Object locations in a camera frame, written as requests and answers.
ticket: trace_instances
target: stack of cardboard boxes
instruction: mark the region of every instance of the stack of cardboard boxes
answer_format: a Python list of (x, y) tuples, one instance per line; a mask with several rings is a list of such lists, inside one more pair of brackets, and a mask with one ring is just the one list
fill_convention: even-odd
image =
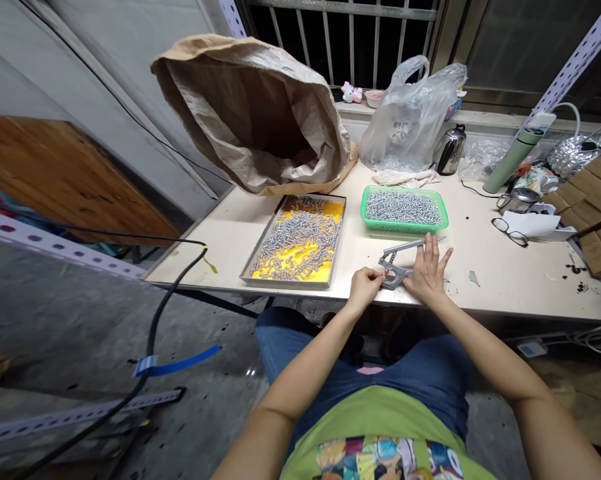
[(576, 229), (592, 275), (601, 278), (601, 155), (542, 201), (556, 207), (564, 225)]

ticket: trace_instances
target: metal tray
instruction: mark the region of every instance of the metal tray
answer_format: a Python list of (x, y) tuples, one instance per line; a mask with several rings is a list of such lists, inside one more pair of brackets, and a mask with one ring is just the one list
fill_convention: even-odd
[[(278, 280), (278, 279), (274, 280), (274, 279), (261, 279), (261, 278), (251, 277), (249, 274), (249, 272), (251, 270), (251, 265), (259, 257), (259, 255), (261, 253), (261, 247), (263, 246), (263, 240), (265, 240), (270, 235), (270, 233), (274, 227), (274, 224), (276, 223), (277, 219), (279, 218), (279, 215), (281, 214), (283, 207), (287, 204), (287, 201), (289, 199), (292, 199), (295, 197), (310, 197), (312, 199), (323, 200), (325, 202), (340, 203), (343, 206), (343, 210), (342, 210), (342, 214), (341, 214), (341, 218), (340, 218), (340, 227), (338, 228), (338, 235), (336, 236), (336, 247), (334, 248), (334, 256), (332, 258), (332, 265), (330, 266), (330, 269), (329, 269), (329, 275), (327, 277), (327, 281), (302, 281), (302, 280)], [(305, 195), (285, 195), (283, 197), (283, 199), (281, 200), (281, 202), (279, 203), (278, 207), (276, 208), (276, 211), (274, 212), (272, 217), (269, 219), (269, 222), (267, 223), (267, 226), (265, 227), (265, 230), (263, 231), (261, 238), (259, 238), (259, 241), (257, 242), (256, 247), (254, 248), (252, 253), (249, 255), (247, 263), (245, 264), (243, 271), (241, 271), (241, 276), (240, 276), (241, 280), (243, 280), (245, 283), (248, 283), (251, 285), (262, 285), (262, 286), (268, 286), (268, 287), (272, 287), (272, 288), (273, 287), (297, 288), (297, 289), (328, 288), (330, 285), (330, 282), (332, 281), (332, 274), (334, 273), (334, 262), (336, 261), (336, 254), (338, 252), (338, 245), (340, 243), (340, 232), (342, 231), (342, 224), (345, 220), (345, 218), (344, 218), (345, 217), (345, 208), (346, 208), (346, 197), (339, 197), (337, 195), (318, 195), (315, 193), (307, 193)]]

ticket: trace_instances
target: small figurine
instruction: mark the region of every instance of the small figurine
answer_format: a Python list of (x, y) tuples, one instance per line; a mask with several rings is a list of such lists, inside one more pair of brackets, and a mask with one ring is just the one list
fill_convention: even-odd
[(342, 90), (342, 99), (347, 103), (352, 103), (353, 101), (360, 103), (362, 101), (362, 88), (355, 88), (354, 85), (350, 85), (346, 81), (340, 89)]

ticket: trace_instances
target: metal hand tool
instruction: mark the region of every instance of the metal hand tool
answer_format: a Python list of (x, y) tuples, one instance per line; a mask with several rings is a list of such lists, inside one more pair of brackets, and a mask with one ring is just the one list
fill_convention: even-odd
[[(441, 237), (438, 241), (445, 240), (446, 237)], [(407, 270), (401, 267), (397, 267), (393, 264), (396, 254), (399, 251), (407, 250), (414, 247), (420, 247), (425, 244), (425, 240), (416, 240), (409, 243), (403, 243), (397, 247), (391, 247), (382, 251), (382, 257), (378, 260), (378, 264), (385, 269), (384, 274), (387, 275), (389, 272), (394, 274), (394, 279), (391, 281), (385, 281), (381, 286), (384, 289), (396, 290), (396, 288), (402, 283), (403, 279), (412, 275), (411, 270)]]

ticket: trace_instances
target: black cable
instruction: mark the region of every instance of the black cable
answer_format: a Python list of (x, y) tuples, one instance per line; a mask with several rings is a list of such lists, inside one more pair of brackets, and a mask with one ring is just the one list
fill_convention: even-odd
[(181, 157), (183, 157), (185, 160), (187, 160), (189, 163), (191, 163), (192, 165), (198, 167), (199, 169), (205, 170), (206, 172), (211, 173), (212, 175), (214, 175), (215, 177), (223, 180), (224, 182), (229, 183), (230, 185), (232, 185), (232, 183), (221, 177), (220, 175), (218, 175), (217, 173), (211, 171), (210, 169), (207, 169), (201, 165), (199, 165), (198, 163), (196, 163), (195, 161), (193, 161), (192, 159), (190, 159), (189, 157), (186, 157), (185, 155), (183, 155), (181, 152), (179, 152), (178, 150), (176, 150), (174, 147), (172, 147), (171, 145), (169, 145), (168, 143), (165, 143), (163, 140), (159, 139), (156, 135), (154, 135), (151, 131), (149, 131), (147, 129), (146, 126), (144, 126), (125, 106), (125, 104), (116, 96), (116, 94), (114, 94), (114, 92), (111, 91), (111, 89), (107, 86), (107, 84), (105, 83), (105, 81), (99, 76), (98, 73), (96, 73), (94, 71), (94, 69), (86, 62), (86, 60), (84, 60), (84, 58), (82, 56), (80, 56), (80, 54), (74, 50), (74, 47), (72, 47), (72, 45), (63, 38), (63, 36), (56, 31), (56, 28), (54, 28), (54, 26), (52, 24), (50, 24), (50, 22), (48, 22), (45, 18), (43, 18), (42, 16), (40, 16), (40, 14), (34, 10), (32, 7), (30, 7), (28, 4), (26, 4), (26, 2), (24, 2), (24, 0), (19, 0), (19, 2), (26, 8), (28, 9), (32, 15), (36, 16), (36, 18), (38, 18), (40, 21), (42, 21), (45, 26), (47, 28), (49, 28), (50, 30), (52, 30), (52, 33), (54, 33), (64, 44), (67, 48), (69, 48), (71, 50), (71, 52), (76, 55), (76, 58), (78, 58), (83, 64), (84, 66), (87, 67), (88, 70), (90, 70), (90, 72), (92, 72), (92, 74), (97, 78), (97, 80), (99, 82), (101, 82), (101, 85), (105, 87), (105, 89), (109, 92), (110, 95), (112, 95), (112, 97), (114, 97), (114, 100), (116, 100), (116, 102), (121, 106), (121, 108), (123, 108), (123, 110), (125, 110), (125, 113), (129, 115), (129, 117), (136, 122), (143, 130), (145, 130), (147, 133), (149, 133), (154, 140), (158, 141), (159, 143), (162, 143), (165, 147), (169, 148), (170, 150), (174, 151), (175, 153), (178, 153)]
[(204, 243), (201, 243), (199, 241), (196, 240), (187, 240), (187, 239), (182, 239), (182, 238), (176, 238), (176, 237), (161, 237), (160, 235), (144, 235), (142, 233), (124, 233), (124, 232), (115, 232), (115, 231), (111, 231), (111, 230), (101, 230), (101, 229), (93, 229), (93, 228), (88, 228), (88, 227), (79, 227), (78, 225), (70, 225), (68, 223), (58, 223), (58, 222), (52, 222), (50, 220), (46, 220), (43, 218), (40, 218), (36, 215), (30, 215), (29, 213), (24, 213), (21, 212), (17, 209), (13, 209), (10, 207), (5, 207), (3, 205), (0, 205), (0, 210), (6, 211), (6, 212), (10, 212), (14, 215), (17, 215), (18, 217), (24, 217), (30, 220), (34, 220), (34, 221), (38, 221), (38, 222), (42, 222), (42, 223), (48, 223), (50, 225), (54, 225), (56, 227), (60, 227), (60, 228), (64, 228), (64, 229), (68, 229), (68, 230), (78, 230), (78, 231), (88, 231), (88, 232), (94, 232), (94, 233), (102, 233), (104, 235), (112, 235), (115, 237), (130, 237), (130, 238), (149, 238), (149, 239), (154, 239), (154, 240), (171, 240), (171, 241), (178, 241), (178, 242), (183, 242), (183, 243), (196, 243), (197, 245), (204, 245)]
[(471, 191), (472, 191), (472, 192), (474, 192), (475, 194), (477, 194), (477, 195), (480, 195), (481, 197), (485, 197), (485, 198), (500, 198), (500, 197), (493, 197), (493, 196), (491, 196), (491, 195), (483, 195), (483, 194), (482, 194), (481, 192), (479, 192), (478, 190), (476, 190), (476, 189), (473, 189), (472, 187), (468, 187), (467, 185), (465, 185), (465, 182), (464, 182), (462, 179), (460, 179), (460, 184), (461, 184), (463, 187), (465, 187), (466, 189), (468, 189), (468, 190), (471, 190)]
[[(118, 235), (121, 237), (171, 240), (171, 241), (177, 241), (177, 242), (183, 242), (183, 243), (195, 243), (196, 245), (203, 246), (203, 251), (201, 252), (201, 254), (192, 263), (190, 263), (189, 265), (187, 265), (187, 267), (185, 267), (185, 270), (183, 270), (181, 272), (181, 274), (176, 278), (176, 280), (174, 280), (174, 283), (172, 283), (171, 287), (169, 287), (169, 290), (167, 291), (167, 293), (165, 294), (165, 296), (159, 303), (159, 306), (154, 313), (154, 317), (152, 318), (152, 323), (149, 327), (149, 334), (147, 335), (147, 347), (145, 349), (146, 357), (150, 357), (151, 355), (154, 354), (154, 344), (156, 341), (156, 332), (157, 332), (157, 329), (159, 326), (159, 320), (161, 319), (161, 314), (163, 313), (163, 309), (165, 309), (165, 305), (167, 304), (167, 301), (172, 296), (172, 294), (176, 291), (176, 288), (179, 286), (179, 283), (181, 282), (181, 280), (183, 280), (183, 277), (187, 274), (187, 272), (189, 272), (192, 269), (192, 267), (194, 267), (194, 265), (196, 265), (205, 256), (205, 253), (207, 252), (207, 245), (205, 243), (197, 241), (197, 240), (179, 239), (179, 238), (175, 238), (175, 237), (161, 237), (158, 235), (142, 235), (142, 234), (137, 234), (137, 233), (121, 233), (121, 232), (114, 232), (114, 231), (110, 231), (110, 230), (78, 227), (76, 225), (68, 225), (65, 223), (50, 222), (48, 220), (41, 219), (41, 218), (37, 217), (36, 215), (30, 215), (28, 213), (23, 213), (16, 209), (13, 209), (10, 207), (5, 207), (3, 205), (0, 205), (0, 210), (10, 212), (10, 213), (12, 213), (14, 215), (18, 215), (20, 217), (25, 217), (30, 220), (49, 223), (50, 225), (56, 225), (57, 227), (61, 227), (61, 228), (65, 228), (65, 229), (74, 229), (74, 230), (88, 231), (88, 232), (94, 232), (94, 233), (104, 233), (107, 235)], [(102, 416), (101, 418), (96, 420), (96, 422), (92, 423), (92, 425), (90, 425), (88, 428), (86, 428), (79, 434), (75, 435), (74, 437), (70, 438), (70, 440), (66, 441), (65, 443), (59, 445), (54, 450), (52, 450), (50, 453), (48, 453), (46, 456), (44, 456), (37, 462), (33, 463), (32, 465), (30, 465), (28, 468), (26, 468), (26, 470), (24, 470), (23, 472), (18, 474), (16, 476), (15, 480), (25, 480), (26, 478), (30, 478), (30, 476), (34, 475), (36, 472), (38, 472), (38, 470), (40, 470), (41, 468), (46, 466), (48, 463), (52, 462), (54, 459), (58, 458), (60, 455), (64, 454), (67, 450), (72, 448), (74, 445), (78, 444), (80, 441), (82, 441), (84, 438), (86, 438), (92, 432), (96, 431), (102, 425), (106, 424), (110, 418), (112, 418), (114, 415), (116, 415), (125, 405), (127, 405), (130, 401), (132, 401), (134, 399), (134, 397), (136, 397), (139, 394), (139, 392), (143, 389), (143, 387), (145, 386), (145, 383), (147, 382), (147, 378), (149, 376), (150, 370), (151, 369), (147, 369), (143, 372), (143, 374), (139, 377), (139, 381), (137, 382), (136, 386), (132, 389), (132, 391), (129, 392), (125, 396), (125, 398), (123, 400), (121, 400), (115, 407), (113, 407), (108, 413), (106, 413), (104, 416)]]
[[(192, 269), (192, 267), (196, 265), (205, 256), (205, 253), (207, 252), (207, 245), (205, 245), (203, 242), (191, 241), (191, 243), (198, 243), (199, 245), (202, 245), (203, 251), (192, 263), (187, 265), (185, 270), (183, 270), (178, 276), (178, 278), (174, 280), (174, 283), (172, 283), (172, 285), (169, 287), (169, 290), (167, 291), (167, 293), (165, 293), (165, 296), (163, 297), (163, 299), (159, 303), (158, 308), (154, 312), (154, 317), (152, 318), (152, 323), (149, 327), (149, 334), (147, 335), (147, 347), (145, 349), (146, 357), (154, 355), (156, 332), (159, 326), (159, 320), (161, 319), (161, 314), (163, 313), (163, 309), (165, 308), (167, 301), (176, 291), (176, 288), (179, 286), (179, 283), (181, 282), (181, 280), (183, 280), (183, 277), (187, 274), (187, 272), (189, 272)], [(132, 389), (132, 391), (128, 393), (127, 396), (123, 400), (121, 400), (115, 407), (113, 407), (108, 413), (96, 420), (96, 422), (92, 423), (92, 425), (90, 425), (88, 428), (78, 433), (74, 437), (70, 438), (70, 440), (66, 441), (65, 443), (59, 445), (46, 456), (30, 465), (28, 468), (26, 468), (26, 470), (18, 474), (15, 480), (25, 480), (27, 478), (30, 478), (32, 475), (38, 472), (38, 470), (46, 466), (48, 463), (52, 462), (54, 459), (58, 458), (60, 455), (64, 454), (74, 445), (84, 440), (84, 438), (86, 438), (92, 432), (96, 431), (98, 428), (106, 424), (109, 421), (109, 419), (116, 415), (125, 405), (127, 405), (130, 401), (132, 401), (132, 399), (134, 399), (134, 397), (136, 397), (140, 393), (141, 389), (145, 386), (145, 383), (147, 382), (150, 370), (151, 368), (145, 370), (142, 373), (142, 375), (139, 377), (139, 381), (137, 382), (136, 386)]]

